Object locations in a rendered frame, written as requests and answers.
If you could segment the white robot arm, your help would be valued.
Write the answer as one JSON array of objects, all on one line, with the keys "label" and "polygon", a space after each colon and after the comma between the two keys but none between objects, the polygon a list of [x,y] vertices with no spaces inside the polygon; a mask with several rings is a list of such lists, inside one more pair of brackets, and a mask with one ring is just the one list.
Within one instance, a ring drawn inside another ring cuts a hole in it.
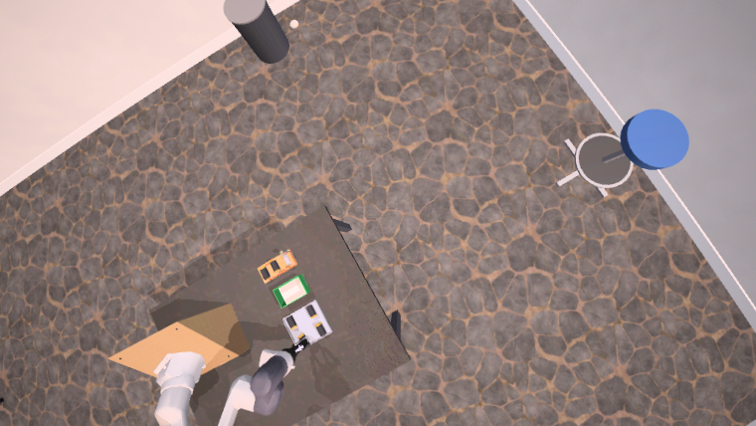
[{"label": "white robot arm", "polygon": [[[167,353],[156,366],[153,372],[162,393],[154,415],[160,426],[188,426],[191,392],[203,366],[204,357],[191,351]],[[264,349],[259,367],[254,376],[245,374],[233,382],[218,426],[233,426],[240,408],[268,416],[279,407],[282,379],[294,369],[292,357],[286,351]]]}]

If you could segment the green open box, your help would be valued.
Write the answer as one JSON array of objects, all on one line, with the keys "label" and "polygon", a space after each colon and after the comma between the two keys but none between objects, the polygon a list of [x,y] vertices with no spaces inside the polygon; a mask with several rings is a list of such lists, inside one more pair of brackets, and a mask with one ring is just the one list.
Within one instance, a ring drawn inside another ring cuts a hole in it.
[{"label": "green open box", "polygon": [[[296,277],[298,278],[295,279]],[[296,277],[293,278],[295,279],[294,281],[292,281],[293,279],[291,279],[290,281],[273,290],[281,308],[284,308],[285,306],[291,304],[292,301],[298,300],[299,297],[303,297],[304,294],[311,292],[304,276],[299,275]]]}]

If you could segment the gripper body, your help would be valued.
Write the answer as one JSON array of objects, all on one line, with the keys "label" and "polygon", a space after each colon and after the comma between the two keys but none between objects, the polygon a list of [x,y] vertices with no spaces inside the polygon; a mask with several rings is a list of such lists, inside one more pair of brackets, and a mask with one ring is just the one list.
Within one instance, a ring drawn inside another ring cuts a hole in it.
[{"label": "gripper body", "polygon": [[296,352],[296,350],[297,350],[297,348],[294,348],[294,349],[285,348],[282,351],[286,351],[287,353],[289,353],[291,355],[292,359],[293,359],[293,363],[295,363],[295,357],[298,354],[298,352]]}]

